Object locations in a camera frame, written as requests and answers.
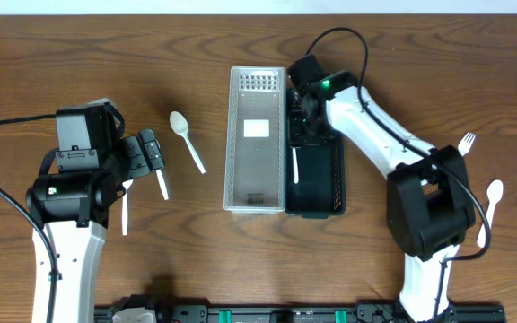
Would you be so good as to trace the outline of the clear plastic basket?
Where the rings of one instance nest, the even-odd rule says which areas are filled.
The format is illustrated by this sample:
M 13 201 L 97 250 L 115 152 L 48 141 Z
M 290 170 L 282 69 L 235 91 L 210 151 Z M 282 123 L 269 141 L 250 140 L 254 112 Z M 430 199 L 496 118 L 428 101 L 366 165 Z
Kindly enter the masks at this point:
M 231 70 L 223 209 L 234 214 L 285 210 L 283 67 Z

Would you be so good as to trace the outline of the dark green plastic basket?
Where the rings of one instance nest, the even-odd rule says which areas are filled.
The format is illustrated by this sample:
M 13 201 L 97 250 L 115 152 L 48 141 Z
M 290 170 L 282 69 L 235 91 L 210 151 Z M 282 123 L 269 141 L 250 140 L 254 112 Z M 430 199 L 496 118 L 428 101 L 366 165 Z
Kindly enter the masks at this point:
M 341 134 L 330 145 L 295 146 L 300 180 L 293 182 L 292 153 L 286 134 L 285 211 L 306 219 L 326 219 L 346 210 L 344 145 Z

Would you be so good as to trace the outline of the white plastic spoon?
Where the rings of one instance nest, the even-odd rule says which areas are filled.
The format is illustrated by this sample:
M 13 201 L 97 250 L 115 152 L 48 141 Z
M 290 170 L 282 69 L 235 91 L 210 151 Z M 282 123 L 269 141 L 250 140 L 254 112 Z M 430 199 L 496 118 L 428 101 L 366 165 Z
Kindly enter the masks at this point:
M 155 173 L 156 173 L 156 177 L 157 177 L 157 180 L 158 180 L 158 183 L 159 183 L 160 190 L 162 192 L 162 197 L 163 197 L 164 200 L 168 200 L 169 199 L 169 192 L 168 192 L 168 189 L 167 189 L 167 185 L 166 185 L 166 182 L 165 182 L 164 175 L 162 173 L 162 169 L 157 170 Z
M 500 179 L 493 180 L 486 190 L 486 196 L 488 198 L 488 208 L 486 211 L 486 218 L 488 221 L 489 227 L 492 227 L 493 218 L 495 214 L 495 208 L 497 204 L 501 201 L 504 194 L 504 183 Z M 477 245 L 480 248 L 483 248 L 486 244 L 486 229 L 484 226 L 481 226 L 478 237 L 477 237 Z
M 129 227 L 129 189 L 133 185 L 133 180 L 127 180 L 122 183 L 124 188 L 124 195 L 122 197 L 122 206 L 121 206 L 121 229 L 122 235 L 128 235 L 128 227 Z
M 197 168 L 202 174 L 206 173 L 206 169 L 204 167 L 203 162 L 201 161 L 194 145 L 190 142 L 190 139 L 188 137 L 188 121 L 185 119 L 185 117 L 179 113 L 178 111 L 173 111 L 170 114 L 170 125 L 171 129 L 179 136 L 181 136 L 187 147 L 188 150 L 194 160 L 194 163 L 197 165 Z

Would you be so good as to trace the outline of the white plastic fork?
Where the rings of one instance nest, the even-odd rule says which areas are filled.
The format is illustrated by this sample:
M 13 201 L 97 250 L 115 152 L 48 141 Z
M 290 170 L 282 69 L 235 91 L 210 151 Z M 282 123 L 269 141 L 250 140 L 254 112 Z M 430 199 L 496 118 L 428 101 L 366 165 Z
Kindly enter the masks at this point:
M 292 165 L 293 165 L 293 182 L 296 185 L 299 183 L 299 180 L 300 180 L 296 147 L 294 147 L 294 146 L 292 147 L 291 153 L 292 153 Z
M 457 148 L 462 156 L 465 156 L 471 149 L 472 145 L 476 140 L 476 135 L 471 132 L 467 132 L 460 140 Z

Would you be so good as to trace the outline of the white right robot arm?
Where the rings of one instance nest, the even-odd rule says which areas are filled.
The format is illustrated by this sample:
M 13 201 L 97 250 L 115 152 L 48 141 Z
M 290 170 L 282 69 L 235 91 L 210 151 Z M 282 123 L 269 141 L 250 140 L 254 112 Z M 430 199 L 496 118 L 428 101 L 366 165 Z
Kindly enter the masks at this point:
M 412 135 L 349 72 L 292 71 L 289 78 L 305 128 L 345 136 L 386 179 L 388 228 L 405 254 L 399 303 L 412 321 L 435 322 L 449 307 L 451 265 L 475 222 L 462 154 Z

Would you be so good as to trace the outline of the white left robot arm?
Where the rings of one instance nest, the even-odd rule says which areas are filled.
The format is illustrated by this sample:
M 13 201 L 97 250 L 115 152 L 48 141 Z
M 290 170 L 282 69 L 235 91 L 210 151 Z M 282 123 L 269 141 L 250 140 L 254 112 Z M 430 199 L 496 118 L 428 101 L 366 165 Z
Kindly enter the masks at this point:
M 41 174 L 28 191 L 31 213 L 41 231 L 32 236 L 37 266 L 32 310 L 34 322 L 91 322 L 96 278 L 106 240 L 109 208 L 122 202 L 128 227 L 127 192 L 135 179 L 156 174 L 162 195 L 169 195 L 161 146 L 151 129 L 123 139 L 106 165 Z

